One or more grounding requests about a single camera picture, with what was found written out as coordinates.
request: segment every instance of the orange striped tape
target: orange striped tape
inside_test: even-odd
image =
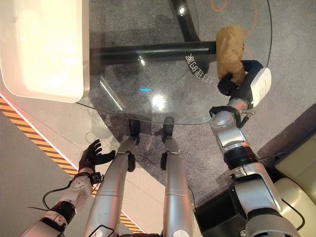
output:
[[[47,140],[39,135],[29,123],[27,123],[18,113],[16,108],[10,106],[1,96],[0,96],[0,110],[7,116],[12,123],[14,123],[38,148],[40,148],[49,158],[52,159],[60,168],[62,168],[71,177],[74,177],[78,173],[78,170],[72,166],[68,160],[66,160],[59,152],[53,148]],[[92,196],[95,197],[98,187],[94,187]],[[131,220],[124,213],[120,214],[119,219],[127,228],[129,228],[133,233],[144,233],[139,226]]]

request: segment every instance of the orange cable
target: orange cable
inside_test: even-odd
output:
[[[215,11],[215,12],[221,12],[222,10],[224,10],[224,8],[226,7],[227,5],[227,0],[224,0],[224,4],[221,8],[216,8],[215,4],[214,4],[214,0],[211,0],[211,6],[212,6],[212,9]]]
[[[255,10],[255,17],[254,17],[252,27],[251,27],[250,31],[248,32],[248,34],[245,36],[245,38],[247,38],[251,35],[251,33],[253,32],[253,30],[256,28],[256,25],[257,25],[258,9],[257,9],[256,0],[252,0],[252,3],[253,3],[254,10]]]
[[[245,52],[250,56],[250,59],[253,59],[253,56],[250,53],[250,50],[248,48],[246,48],[246,46],[243,46],[243,49],[245,50]]]

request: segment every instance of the round glass tabletop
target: round glass tabletop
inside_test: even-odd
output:
[[[267,66],[267,0],[90,1],[90,91],[80,104],[127,118],[176,124],[210,119],[228,98],[217,89],[215,37],[245,28],[244,59]]]

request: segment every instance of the brown furry object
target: brown furry object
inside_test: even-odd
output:
[[[239,25],[222,28],[216,35],[217,74],[219,80],[227,73],[233,74],[232,81],[241,85],[245,71],[241,63],[245,30]]]

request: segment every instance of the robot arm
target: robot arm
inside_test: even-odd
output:
[[[246,236],[299,236],[295,227],[280,215],[281,198],[264,166],[258,162],[241,128],[271,86],[271,73],[257,61],[243,61],[246,74],[240,87],[226,75],[218,84],[231,96],[227,106],[210,110],[211,129],[231,172],[231,198],[236,211],[247,219]],[[240,115],[246,114],[241,121]]]
[[[47,210],[39,220],[29,227],[22,237],[61,237],[77,211],[83,209],[85,201],[92,193],[92,185],[101,182],[99,172],[95,173],[95,165],[107,163],[115,157],[115,151],[100,154],[102,149],[99,140],[92,143],[82,155],[79,172],[70,181],[58,203]]]

